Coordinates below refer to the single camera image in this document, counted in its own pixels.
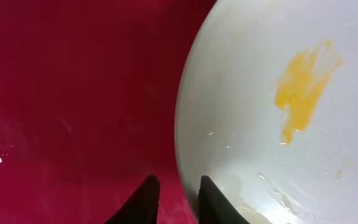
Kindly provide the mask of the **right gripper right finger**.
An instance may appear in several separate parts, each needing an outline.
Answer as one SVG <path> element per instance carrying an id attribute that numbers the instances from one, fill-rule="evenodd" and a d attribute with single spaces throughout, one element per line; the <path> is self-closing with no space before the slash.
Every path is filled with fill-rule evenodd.
<path id="1" fill-rule="evenodd" d="M 207 175 L 201 177 L 198 203 L 199 224 L 250 224 Z"/>

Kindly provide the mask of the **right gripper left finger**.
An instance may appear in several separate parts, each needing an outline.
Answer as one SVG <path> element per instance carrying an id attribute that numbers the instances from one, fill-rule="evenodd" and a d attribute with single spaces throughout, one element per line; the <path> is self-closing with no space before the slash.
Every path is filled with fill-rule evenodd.
<path id="1" fill-rule="evenodd" d="M 159 196 L 160 182 L 156 175 L 149 175 L 104 224 L 156 224 Z"/>

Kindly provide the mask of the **white plate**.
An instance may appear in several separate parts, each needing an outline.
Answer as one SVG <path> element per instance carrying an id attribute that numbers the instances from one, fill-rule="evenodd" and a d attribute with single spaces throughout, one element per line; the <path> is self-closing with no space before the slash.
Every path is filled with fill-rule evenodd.
<path id="1" fill-rule="evenodd" d="M 279 80 L 326 42 L 343 65 L 283 144 Z M 207 175 L 251 223 L 358 223 L 358 1 L 217 1 L 186 60 L 175 148 L 193 210 Z"/>

